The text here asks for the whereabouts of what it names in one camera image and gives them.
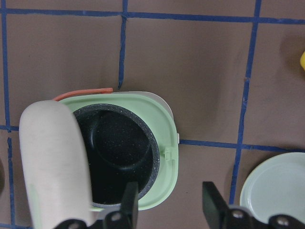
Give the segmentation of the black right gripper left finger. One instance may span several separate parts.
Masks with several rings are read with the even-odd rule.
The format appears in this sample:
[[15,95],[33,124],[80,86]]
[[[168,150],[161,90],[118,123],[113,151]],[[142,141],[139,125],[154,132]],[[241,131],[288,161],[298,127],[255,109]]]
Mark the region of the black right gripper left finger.
[[120,229],[135,229],[138,221],[138,183],[129,182],[126,185],[121,207],[119,220]]

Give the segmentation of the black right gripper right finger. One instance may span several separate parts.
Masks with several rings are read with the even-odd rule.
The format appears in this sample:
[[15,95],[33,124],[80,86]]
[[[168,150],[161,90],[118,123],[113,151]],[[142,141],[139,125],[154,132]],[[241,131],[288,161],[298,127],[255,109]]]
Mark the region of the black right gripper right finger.
[[222,229],[228,205],[212,181],[202,184],[203,214],[210,229]]

